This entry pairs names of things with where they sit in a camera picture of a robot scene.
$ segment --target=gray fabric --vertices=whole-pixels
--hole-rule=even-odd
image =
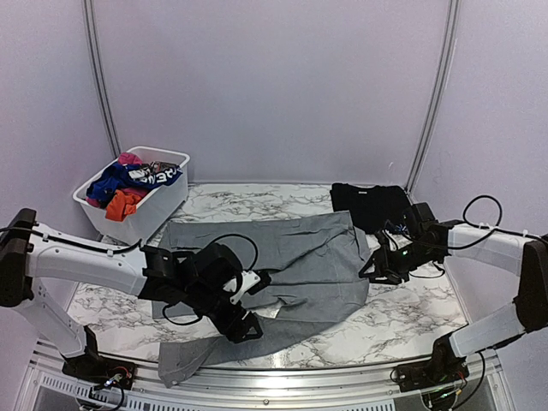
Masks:
[[[299,310],[282,310],[278,317],[310,320],[311,295],[313,298],[336,298],[334,293],[343,283],[359,281],[357,271],[369,258],[366,235],[354,229],[348,211],[335,212],[296,220],[275,220],[243,223],[175,223],[171,222],[159,247],[176,250],[178,247],[204,247],[216,237],[236,233],[252,238],[259,248],[256,270],[269,270],[272,283],[256,295],[244,295],[241,303],[246,308],[265,307],[282,301],[288,307],[301,305]],[[225,238],[220,242],[229,246],[243,264],[253,260],[253,247],[241,238]],[[337,288],[328,284],[339,284]],[[311,294],[310,285],[315,294]],[[346,287],[343,305],[352,288]],[[152,303],[152,317],[162,318],[165,303]],[[347,310],[324,311],[323,321],[339,322],[347,317]],[[167,312],[170,318],[193,314],[192,308],[178,304]]]
[[[365,233],[354,229],[347,211],[282,220],[246,223],[170,223],[160,247],[203,247],[215,237],[237,233],[259,247],[257,270],[271,271],[272,285],[246,295],[246,308],[282,302],[275,319],[259,318],[265,333],[259,340],[233,344],[225,337],[160,344],[158,374],[166,386],[184,381],[204,365],[245,360],[276,353],[343,321],[366,302],[369,282],[358,271],[369,256]],[[226,238],[243,264],[253,248],[239,238]],[[154,304],[155,318],[162,304]],[[192,313],[172,307],[168,315]]]

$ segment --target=table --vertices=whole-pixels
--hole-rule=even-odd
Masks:
[[[327,212],[332,209],[329,186],[325,185],[206,184],[191,187],[187,202],[171,219],[187,223],[248,221]],[[158,244],[162,230],[149,244]],[[378,246],[372,235],[368,241],[371,248]],[[414,274],[435,277],[439,273],[425,265]],[[275,316],[276,312],[277,307],[270,307],[259,313]],[[143,360],[157,360],[161,342],[217,335],[209,320],[188,327],[154,320],[150,301],[89,284],[79,285],[68,313],[90,326],[101,351]],[[412,278],[395,287],[372,284],[366,305],[341,324],[278,353],[220,366],[316,368],[401,360],[430,354],[437,337],[466,323],[447,276]]]

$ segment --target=white laundry basket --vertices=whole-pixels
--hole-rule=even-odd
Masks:
[[[128,150],[139,156],[143,163],[152,163],[153,161],[162,161],[165,163],[179,164],[182,170],[176,182],[170,186],[160,186],[153,189],[137,205],[137,212],[127,216],[122,222],[111,221],[106,218],[106,210],[93,207],[86,202],[86,190],[92,182],[97,180],[105,166],[95,176],[82,184],[74,194],[73,199],[86,212],[93,226],[103,235],[123,241],[127,244],[134,244],[139,239],[148,240],[151,235],[164,223],[176,208],[187,199],[188,196],[188,176],[187,163],[190,157],[182,152],[170,152],[158,148],[138,146]]]

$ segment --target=white wall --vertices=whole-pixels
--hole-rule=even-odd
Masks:
[[[447,1],[97,2],[123,147],[206,182],[405,183]]]
[[[63,231],[93,238],[71,193],[110,161],[92,83],[81,3],[0,3],[0,227],[22,207]],[[69,283],[51,282],[64,303]],[[36,341],[0,308],[0,408],[10,410]]]
[[[502,226],[548,232],[548,5],[462,2],[456,54],[415,191],[440,218],[460,217],[477,194],[503,203]],[[491,205],[476,221],[496,220]],[[473,319],[516,295],[518,280],[448,259]],[[548,409],[548,332],[499,350],[520,411]]]

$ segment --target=marble table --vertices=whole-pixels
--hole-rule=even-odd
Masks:
[[[206,184],[190,188],[188,201],[171,219],[182,222],[298,218],[332,212],[329,186]],[[160,231],[149,241],[158,244]],[[370,247],[378,246],[368,236]],[[431,265],[417,276],[435,277]],[[275,316],[279,307],[258,311]],[[99,348],[144,360],[157,360],[161,342],[184,342],[217,335],[209,320],[178,327],[152,319],[150,301],[113,289],[80,284],[68,313],[95,332]],[[412,278],[400,286],[372,285],[366,305],[321,334],[281,352],[221,366],[314,368],[400,360],[430,354],[435,338],[466,320],[447,276]]]

